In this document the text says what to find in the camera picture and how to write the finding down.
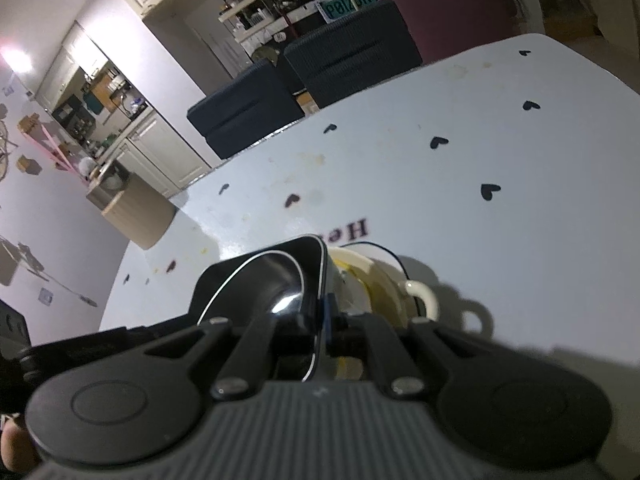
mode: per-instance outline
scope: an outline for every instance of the white mug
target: white mug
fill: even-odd
[[[385,316],[393,325],[407,326],[409,316],[404,303],[409,297],[414,297],[422,300],[429,319],[438,319],[438,300],[424,283],[415,280],[395,282],[383,270],[383,266],[347,248],[329,248],[329,254],[335,262],[335,267],[341,269],[338,273],[342,283],[336,295],[345,311],[375,312]],[[357,291],[354,280],[365,289],[366,297]]]

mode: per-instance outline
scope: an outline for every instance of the shelf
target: shelf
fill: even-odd
[[[252,3],[257,2],[258,0],[242,0],[235,7],[231,7],[227,12],[223,12],[218,16],[218,21],[220,23],[226,22],[229,18],[234,17],[238,12],[250,6]]]
[[[298,7],[297,9],[290,10],[287,13],[287,17],[289,18],[289,21],[291,22],[291,24],[294,25],[297,22],[304,20],[308,16],[315,14],[316,12],[318,12],[318,8],[316,7],[316,1],[314,0],[312,2],[309,2],[308,4],[305,4],[302,7]],[[287,23],[283,17],[280,17],[277,20],[274,20],[273,23],[270,23],[269,25],[267,25],[267,27],[268,27],[267,33],[273,36],[274,34],[280,32],[281,30],[286,30],[286,28],[289,27],[289,23]]]
[[[50,160],[55,163],[56,168],[69,171],[82,178],[78,173],[78,170],[71,163],[68,154],[62,151],[60,139],[54,138],[46,129],[44,124],[40,122],[38,114],[31,114],[30,116],[23,117],[18,122],[18,131],[27,139],[29,139],[36,147],[44,152]]]
[[[275,21],[275,18],[267,18],[265,20],[262,20],[257,25],[254,25],[249,30],[246,30],[242,34],[240,34],[238,36],[234,36],[234,37],[236,38],[236,41],[238,43],[242,43],[244,40],[246,40],[247,38],[250,38],[252,35],[254,35],[259,30],[263,30],[265,27],[268,27],[269,25],[271,25],[271,23],[273,23],[274,21]]]

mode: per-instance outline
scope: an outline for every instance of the screw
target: screw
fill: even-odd
[[[417,377],[398,377],[391,383],[391,389],[398,396],[419,394],[424,390],[424,383]]]
[[[216,381],[213,386],[222,396],[242,394],[249,389],[249,383],[240,377],[226,377]]]
[[[209,323],[212,325],[219,325],[229,321],[226,317],[212,317],[209,319]]]

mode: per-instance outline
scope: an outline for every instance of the dark gray chair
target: dark gray chair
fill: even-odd
[[[420,66],[396,4],[381,0],[291,43],[284,56],[320,108]]]
[[[304,116],[266,59],[187,112],[190,123],[220,158],[229,158]]]

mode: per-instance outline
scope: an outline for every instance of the white shelving unit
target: white shelving unit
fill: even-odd
[[[241,10],[247,8],[252,3],[257,2],[257,1],[258,0],[242,0],[235,7],[232,7],[227,12],[223,12],[222,14],[220,14],[218,16],[218,20],[220,21],[220,23],[226,22],[226,20],[228,20],[229,18],[234,17],[238,12],[240,12]]]
[[[275,21],[275,18],[266,18],[262,20],[260,23],[258,23],[257,25],[254,25],[249,30],[244,31],[242,34],[238,34],[237,36],[234,36],[234,38],[236,38],[236,41],[238,43],[242,43],[244,40],[246,40],[247,38],[250,38],[259,30],[262,30],[265,27],[271,25],[271,23],[273,23],[274,21]]]

